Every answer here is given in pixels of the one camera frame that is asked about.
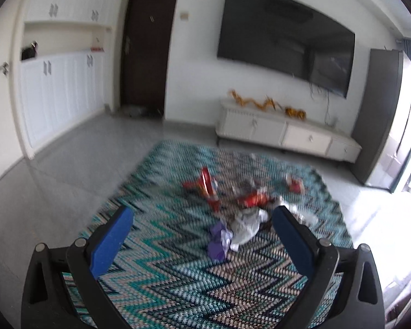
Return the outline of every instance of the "rug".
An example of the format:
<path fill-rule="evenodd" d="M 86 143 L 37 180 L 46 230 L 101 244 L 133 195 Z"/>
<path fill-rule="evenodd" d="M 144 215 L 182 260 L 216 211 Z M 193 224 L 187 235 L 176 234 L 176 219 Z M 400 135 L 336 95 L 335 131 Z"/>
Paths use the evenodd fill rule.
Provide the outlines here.
<path fill-rule="evenodd" d="M 216 223 L 208 204 L 186 195 L 181 183 L 207 166 L 228 193 L 235 180 L 261 179 L 275 196 L 318 217 L 311 228 L 334 245 L 352 247 L 340 204 L 309 166 L 243 152 L 162 141 L 81 235 L 88 238 L 120 205 L 131 207 L 134 225 L 107 274 L 99 279 L 132 328 L 273 328 L 306 283 L 274 230 L 259 232 L 220 263 L 207 256 L 208 229 Z M 302 178 L 305 195 L 289 193 L 285 175 Z M 222 196 L 223 212 L 237 208 Z M 81 319 L 95 325 L 69 274 L 64 274 Z M 333 302 L 337 274 L 311 327 L 323 321 Z"/>

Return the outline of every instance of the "door frame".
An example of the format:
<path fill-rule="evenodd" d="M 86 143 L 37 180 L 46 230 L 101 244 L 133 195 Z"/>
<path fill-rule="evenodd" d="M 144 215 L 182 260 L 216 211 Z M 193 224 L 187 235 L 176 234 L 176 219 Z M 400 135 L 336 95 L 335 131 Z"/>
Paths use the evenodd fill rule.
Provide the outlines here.
<path fill-rule="evenodd" d="M 120 102 L 120 92 L 121 88 L 123 87 L 123 49 L 125 48 L 125 22 L 127 17 L 127 9 L 129 5 L 129 0 L 121 0 L 120 2 L 120 9 L 118 13 L 118 22 L 117 22 L 117 30 L 116 36 L 114 41 L 114 87 L 113 87 L 113 95 L 112 101 L 110 103 L 111 111 L 114 113 L 120 110 L 121 102 Z"/>
<path fill-rule="evenodd" d="M 123 86 L 123 64 L 124 64 L 124 53 L 123 51 L 125 50 L 125 44 L 126 44 L 126 29 L 127 29 L 127 25 L 126 25 L 126 19 L 128 18 L 129 15 L 129 4 L 130 0 L 127 0 L 126 2 L 126 12 L 125 12 L 125 19 L 123 21 L 123 36 L 121 39 L 121 60 L 120 60 L 120 90 L 119 90 L 119 107 L 122 107 L 123 105 L 121 104 L 121 95 L 124 91 L 124 86 Z M 176 15 L 175 15 L 175 11 L 173 14 L 173 21 L 175 20 Z M 172 21 L 172 30 L 170 32 L 170 41 L 172 41 L 172 32 L 173 32 L 173 23 Z M 169 69 L 169 56 L 168 56 L 168 60 L 167 60 L 167 69 Z"/>

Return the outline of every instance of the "teal rug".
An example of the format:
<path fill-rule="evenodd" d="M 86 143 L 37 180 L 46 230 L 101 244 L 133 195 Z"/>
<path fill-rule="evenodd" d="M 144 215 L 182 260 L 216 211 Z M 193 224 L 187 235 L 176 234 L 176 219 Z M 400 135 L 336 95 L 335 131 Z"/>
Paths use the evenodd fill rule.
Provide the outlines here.
<path fill-rule="evenodd" d="M 337 246 L 352 247 L 338 202 L 315 169 L 276 158 L 174 141 L 159 143 L 82 233 L 89 237 L 120 205 L 135 213 L 134 226 L 109 272 L 99 280 L 132 328 L 273 328 L 306 283 L 273 230 L 259 232 L 219 263 L 208 258 L 208 228 L 216 217 L 181 187 L 207 166 L 229 194 L 245 176 L 261 179 L 273 195 L 318 217 L 311 228 Z M 289 193 L 286 173 L 302 178 L 305 195 Z M 222 195 L 223 212 L 237 208 Z M 69 274 L 70 295 L 84 322 L 94 325 Z M 323 321 L 335 297 L 336 275 L 311 326 Z"/>

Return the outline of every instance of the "tv stand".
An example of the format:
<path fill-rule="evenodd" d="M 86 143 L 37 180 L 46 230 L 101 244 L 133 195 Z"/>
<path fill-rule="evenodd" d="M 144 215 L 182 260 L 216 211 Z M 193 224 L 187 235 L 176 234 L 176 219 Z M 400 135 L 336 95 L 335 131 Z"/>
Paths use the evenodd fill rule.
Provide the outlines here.
<path fill-rule="evenodd" d="M 230 138 L 351 163 L 361 151 L 351 137 L 325 125 L 274 110 L 241 107 L 232 99 L 222 100 L 221 106 L 217 145 L 220 138 Z"/>

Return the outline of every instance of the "television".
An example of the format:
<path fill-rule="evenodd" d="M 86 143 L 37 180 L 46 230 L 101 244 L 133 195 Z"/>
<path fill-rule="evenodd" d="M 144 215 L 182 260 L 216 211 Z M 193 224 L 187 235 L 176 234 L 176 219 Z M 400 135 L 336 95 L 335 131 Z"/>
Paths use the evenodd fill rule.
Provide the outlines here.
<path fill-rule="evenodd" d="M 290 74 L 344 98 L 355 34 L 293 0 L 225 0 L 218 58 Z"/>

